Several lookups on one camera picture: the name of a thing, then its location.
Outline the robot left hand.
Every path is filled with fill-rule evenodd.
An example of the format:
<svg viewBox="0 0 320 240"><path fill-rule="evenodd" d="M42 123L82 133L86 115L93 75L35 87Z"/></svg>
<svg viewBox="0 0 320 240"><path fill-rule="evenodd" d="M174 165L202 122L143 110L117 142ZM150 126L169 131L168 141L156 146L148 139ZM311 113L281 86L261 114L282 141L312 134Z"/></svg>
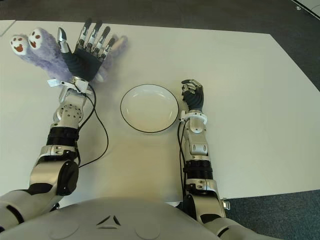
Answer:
<svg viewBox="0 0 320 240"><path fill-rule="evenodd" d="M112 47L116 39L112 37L105 43L111 28L106 26L102 33L103 22L98 20L90 31L92 19L88 18L79 34L75 49L72 51L67 42L66 31L59 27L57 30L57 44L64 62L73 76L88 82L105 82L108 77L108 67L112 62Z"/></svg>

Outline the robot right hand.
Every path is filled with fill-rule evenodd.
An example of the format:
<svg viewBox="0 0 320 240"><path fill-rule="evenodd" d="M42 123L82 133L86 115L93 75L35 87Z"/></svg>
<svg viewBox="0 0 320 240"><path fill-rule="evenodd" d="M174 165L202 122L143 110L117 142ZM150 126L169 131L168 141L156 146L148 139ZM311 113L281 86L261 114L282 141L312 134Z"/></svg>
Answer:
<svg viewBox="0 0 320 240"><path fill-rule="evenodd" d="M194 79L186 79L182 84L182 100L187 104L188 110L202 111L204 105L203 86Z"/></svg>

